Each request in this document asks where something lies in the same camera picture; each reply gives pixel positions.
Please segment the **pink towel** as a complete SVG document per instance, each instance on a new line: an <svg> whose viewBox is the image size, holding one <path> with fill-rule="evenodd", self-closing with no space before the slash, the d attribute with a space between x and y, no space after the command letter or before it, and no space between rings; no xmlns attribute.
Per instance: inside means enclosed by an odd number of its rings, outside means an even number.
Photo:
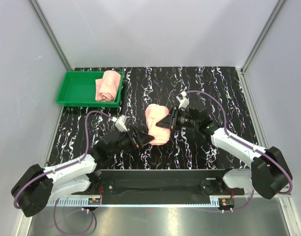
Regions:
<svg viewBox="0 0 301 236"><path fill-rule="evenodd" d="M97 102L114 102L119 90L121 75L112 70L105 71L101 79L96 79Z"/></svg>
<svg viewBox="0 0 301 236"><path fill-rule="evenodd" d="M169 114L166 106L158 104L150 104L145 111L146 124L148 134L154 137L150 142L153 146L161 146L166 144L170 138L170 130L168 128L158 127L156 124Z"/></svg>

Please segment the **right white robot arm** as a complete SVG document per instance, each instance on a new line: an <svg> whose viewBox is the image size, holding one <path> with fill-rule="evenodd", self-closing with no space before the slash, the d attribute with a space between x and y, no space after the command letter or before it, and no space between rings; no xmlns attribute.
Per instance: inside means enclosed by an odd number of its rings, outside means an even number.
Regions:
<svg viewBox="0 0 301 236"><path fill-rule="evenodd" d="M233 188L255 190L270 200L293 179L280 149L252 144L225 130L211 120L205 109L173 107L169 114L156 123L158 127L177 130L190 128L210 142L244 162L248 169L233 169L216 182L216 189L227 195Z"/></svg>

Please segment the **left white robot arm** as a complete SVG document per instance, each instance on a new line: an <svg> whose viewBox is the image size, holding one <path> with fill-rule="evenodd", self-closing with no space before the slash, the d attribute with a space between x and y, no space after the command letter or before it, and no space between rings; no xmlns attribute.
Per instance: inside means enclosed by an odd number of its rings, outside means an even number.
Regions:
<svg viewBox="0 0 301 236"><path fill-rule="evenodd" d="M131 126L126 132L113 130L82 156L56 166L30 166L11 189L14 207L26 217L32 217L48 202L65 195L99 190L99 182L89 175L107 167L109 161L125 150L139 149L154 140L152 135Z"/></svg>

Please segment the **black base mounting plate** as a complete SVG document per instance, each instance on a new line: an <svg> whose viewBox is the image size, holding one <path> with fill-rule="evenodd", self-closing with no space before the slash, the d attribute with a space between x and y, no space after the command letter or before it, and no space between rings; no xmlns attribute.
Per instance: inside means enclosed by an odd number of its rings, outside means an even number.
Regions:
<svg viewBox="0 0 301 236"><path fill-rule="evenodd" d="M103 195L136 192L192 192L210 195L242 195L244 190L225 185L222 177L227 170L101 170L88 174L88 189L74 195Z"/></svg>

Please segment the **green plastic tray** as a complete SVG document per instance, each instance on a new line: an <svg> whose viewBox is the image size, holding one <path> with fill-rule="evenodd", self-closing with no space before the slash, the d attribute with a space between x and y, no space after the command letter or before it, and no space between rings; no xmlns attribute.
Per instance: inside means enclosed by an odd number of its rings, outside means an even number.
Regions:
<svg viewBox="0 0 301 236"><path fill-rule="evenodd" d="M60 86L56 102L64 107L117 108L121 101L124 73L113 102L96 101L96 80L101 79L104 71L68 71Z"/></svg>

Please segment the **front aluminium rail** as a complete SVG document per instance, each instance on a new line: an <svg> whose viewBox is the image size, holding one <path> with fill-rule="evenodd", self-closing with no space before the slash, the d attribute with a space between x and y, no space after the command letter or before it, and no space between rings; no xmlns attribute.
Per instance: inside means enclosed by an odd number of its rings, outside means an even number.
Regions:
<svg viewBox="0 0 301 236"><path fill-rule="evenodd" d="M136 192L128 191L116 195L103 195L103 189L99 187L99 193L93 195L82 195L87 197L87 200L82 202L84 207L94 207L95 205L192 205L192 204L212 204L210 196L202 194L194 194L192 192Z"/></svg>

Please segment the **right aluminium frame post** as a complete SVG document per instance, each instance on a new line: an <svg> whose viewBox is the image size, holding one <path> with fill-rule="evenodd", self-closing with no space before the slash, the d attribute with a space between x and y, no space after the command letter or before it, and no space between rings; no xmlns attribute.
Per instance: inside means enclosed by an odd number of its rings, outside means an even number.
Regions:
<svg viewBox="0 0 301 236"><path fill-rule="evenodd" d="M247 69L249 68L252 60L254 59L256 53L260 49L262 43L264 42L266 36L268 35L270 29L272 28L274 22L278 18L280 12L282 11L283 7L285 6L287 0L278 0L276 5L274 6L272 12L270 13L267 21L264 24L264 27L262 28L257 40L255 41L255 44L253 45L247 59L245 60L243 66L241 67L241 73L245 74Z"/></svg>

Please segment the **aluminium frame post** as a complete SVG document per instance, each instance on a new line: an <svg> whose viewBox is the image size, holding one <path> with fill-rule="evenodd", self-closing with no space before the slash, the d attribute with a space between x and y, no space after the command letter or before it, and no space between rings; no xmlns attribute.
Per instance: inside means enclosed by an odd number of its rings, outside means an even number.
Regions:
<svg viewBox="0 0 301 236"><path fill-rule="evenodd" d="M68 59L66 57L66 55L64 54L62 47L60 46L40 4L38 3L37 0L28 0L29 4L31 5L34 13L36 14L42 28L44 29L48 39L50 40L56 54L58 55L60 61L62 62L64 68L67 71L72 71L74 70L72 68L72 66L70 65L70 63L68 62Z"/></svg>
<svg viewBox="0 0 301 236"><path fill-rule="evenodd" d="M255 41L255 44L253 45L247 59L245 60L243 66L241 67L241 73L245 74L247 69L249 68L252 60L254 59L256 53L260 49L262 43L264 42L266 36L268 35L270 29L272 28L274 22L278 18L280 12L282 11L283 7L285 6L287 0L278 0L276 5L274 6L272 12L270 13L267 21L264 24L264 27L262 28L257 40Z"/></svg>

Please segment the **left aluminium frame post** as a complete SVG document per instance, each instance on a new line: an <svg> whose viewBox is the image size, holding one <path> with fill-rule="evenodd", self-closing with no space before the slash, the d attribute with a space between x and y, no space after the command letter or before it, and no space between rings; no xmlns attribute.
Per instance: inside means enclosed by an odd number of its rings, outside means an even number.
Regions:
<svg viewBox="0 0 301 236"><path fill-rule="evenodd" d="M34 13L36 14L42 28L44 29L48 39L50 40L56 54L58 55L60 61L62 62L64 68L67 71L72 71L74 70L72 68L72 66L70 65L70 63L68 62L68 59L66 57L66 55L64 54L62 47L60 46L40 4L38 3L37 0L28 0L29 4L31 5Z"/></svg>

